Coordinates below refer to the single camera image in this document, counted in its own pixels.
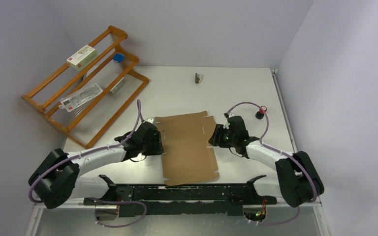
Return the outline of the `brown cardboard box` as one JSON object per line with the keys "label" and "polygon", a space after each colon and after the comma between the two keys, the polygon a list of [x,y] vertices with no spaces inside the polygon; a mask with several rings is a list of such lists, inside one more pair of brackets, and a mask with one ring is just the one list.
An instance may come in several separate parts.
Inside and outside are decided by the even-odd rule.
{"label": "brown cardboard box", "polygon": [[164,154],[161,155],[164,184],[176,186],[219,177],[214,150],[208,140],[216,122],[207,111],[156,117]]}

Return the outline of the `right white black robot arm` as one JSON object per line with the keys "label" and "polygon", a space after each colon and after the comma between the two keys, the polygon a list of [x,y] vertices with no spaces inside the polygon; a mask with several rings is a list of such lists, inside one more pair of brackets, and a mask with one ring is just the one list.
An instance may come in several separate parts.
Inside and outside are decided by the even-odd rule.
{"label": "right white black robot arm", "polygon": [[231,149],[246,159],[258,161],[275,171],[275,177],[259,177],[246,190],[250,203],[259,203],[264,196],[282,198],[289,206],[298,207],[313,202],[325,188],[310,156],[304,151],[281,151],[250,136],[241,116],[227,118],[226,124],[216,124],[209,144]]}

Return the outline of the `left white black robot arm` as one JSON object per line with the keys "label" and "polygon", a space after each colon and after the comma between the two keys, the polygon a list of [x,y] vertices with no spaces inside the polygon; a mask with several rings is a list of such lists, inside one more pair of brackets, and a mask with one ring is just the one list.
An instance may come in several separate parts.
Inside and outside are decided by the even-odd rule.
{"label": "left white black robot arm", "polygon": [[104,146],[78,152],[51,151],[34,171],[28,183],[32,202],[57,208],[70,199],[88,198],[111,204],[117,187],[106,175],[83,175],[100,167],[131,160],[138,155],[161,155],[163,147],[154,119],[143,121],[136,131],[116,137]]}

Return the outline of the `white green carton box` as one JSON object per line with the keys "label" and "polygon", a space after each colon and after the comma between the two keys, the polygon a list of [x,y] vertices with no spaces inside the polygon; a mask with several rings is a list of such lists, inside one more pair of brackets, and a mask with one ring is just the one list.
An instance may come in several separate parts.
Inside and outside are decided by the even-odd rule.
{"label": "white green carton box", "polygon": [[98,53],[95,48],[85,45],[76,53],[66,59],[66,63],[69,67],[80,71],[87,64],[93,61],[97,57]]}

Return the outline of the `red emergency stop button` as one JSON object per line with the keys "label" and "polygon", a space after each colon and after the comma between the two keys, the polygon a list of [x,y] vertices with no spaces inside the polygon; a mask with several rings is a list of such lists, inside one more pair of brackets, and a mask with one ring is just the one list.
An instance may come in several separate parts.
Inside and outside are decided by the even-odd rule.
{"label": "red emergency stop button", "polygon": [[265,117],[265,114],[267,112],[267,107],[266,106],[261,106],[260,109],[256,112],[255,118],[260,120]]}

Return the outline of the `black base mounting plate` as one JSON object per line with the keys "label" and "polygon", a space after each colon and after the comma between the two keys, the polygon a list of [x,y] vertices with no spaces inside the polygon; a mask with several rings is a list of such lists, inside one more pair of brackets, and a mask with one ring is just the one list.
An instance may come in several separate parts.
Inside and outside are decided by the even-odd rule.
{"label": "black base mounting plate", "polygon": [[189,184],[117,184],[105,201],[121,201],[119,217],[180,214],[226,214],[244,216],[243,207],[267,203],[275,205],[275,197],[259,196],[251,183]]}

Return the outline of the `small white grey bar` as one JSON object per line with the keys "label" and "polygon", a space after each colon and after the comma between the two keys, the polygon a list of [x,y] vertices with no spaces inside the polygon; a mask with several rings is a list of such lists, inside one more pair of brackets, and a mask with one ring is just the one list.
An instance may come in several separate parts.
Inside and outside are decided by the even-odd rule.
{"label": "small white grey bar", "polygon": [[110,90],[111,94],[115,94],[117,91],[119,91],[124,84],[127,82],[127,79],[123,78],[120,81],[118,81]]}

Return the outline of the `small metal clip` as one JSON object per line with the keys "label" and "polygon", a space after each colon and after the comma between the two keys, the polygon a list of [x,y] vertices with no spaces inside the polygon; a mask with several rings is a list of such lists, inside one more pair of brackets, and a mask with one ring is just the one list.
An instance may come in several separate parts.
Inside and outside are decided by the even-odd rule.
{"label": "small metal clip", "polygon": [[195,74],[194,82],[195,82],[196,84],[201,83],[202,80],[203,80],[203,77],[204,77],[203,74],[201,74],[201,73],[196,73],[196,74]]}

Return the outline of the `orange wooden rack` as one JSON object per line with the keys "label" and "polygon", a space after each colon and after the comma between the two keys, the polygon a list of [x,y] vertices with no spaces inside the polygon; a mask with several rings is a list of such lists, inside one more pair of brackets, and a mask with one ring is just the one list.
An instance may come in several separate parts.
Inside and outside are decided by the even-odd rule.
{"label": "orange wooden rack", "polygon": [[[68,139],[83,148],[93,147],[150,81],[135,70],[139,58],[122,47],[127,37],[124,30],[109,26],[90,42],[98,53],[93,61],[80,71],[63,63],[22,99]],[[124,61],[114,62],[116,53],[123,54]],[[111,88],[123,78],[127,82],[111,94]],[[93,83],[103,89],[99,96],[71,112],[58,107],[62,98]]]}

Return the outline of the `clear plastic packet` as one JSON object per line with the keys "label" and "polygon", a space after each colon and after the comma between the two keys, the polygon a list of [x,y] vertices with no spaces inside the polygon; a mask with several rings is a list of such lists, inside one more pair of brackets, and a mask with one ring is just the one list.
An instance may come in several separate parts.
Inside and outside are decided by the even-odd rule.
{"label": "clear plastic packet", "polygon": [[58,107],[60,109],[65,109],[67,112],[71,112],[88,101],[96,98],[102,92],[103,89],[97,83],[93,83],[77,90],[76,92],[73,92],[67,97],[62,98]]}

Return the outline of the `blue small object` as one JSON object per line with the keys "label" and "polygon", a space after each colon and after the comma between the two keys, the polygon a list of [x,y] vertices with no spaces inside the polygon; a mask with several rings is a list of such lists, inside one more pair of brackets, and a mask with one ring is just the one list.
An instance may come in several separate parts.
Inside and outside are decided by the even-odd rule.
{"label": "blue small object", "polygon": [[122,61],[124,61],[124,59],[125,59],[125,56],[120,53],[116,53],[112,58],[112,60],[116,63],[121,63]]}

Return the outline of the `aluminium frame rail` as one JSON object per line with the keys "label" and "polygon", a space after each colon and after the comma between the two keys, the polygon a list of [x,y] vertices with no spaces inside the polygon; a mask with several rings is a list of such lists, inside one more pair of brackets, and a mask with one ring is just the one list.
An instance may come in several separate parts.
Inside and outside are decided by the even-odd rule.
{"label": "aluminium frame rail", "polygon": [[259,196],[251,182],[112,184],[101,200],[36,204],[26,235],[327,236],[320,201],[291,207]]}

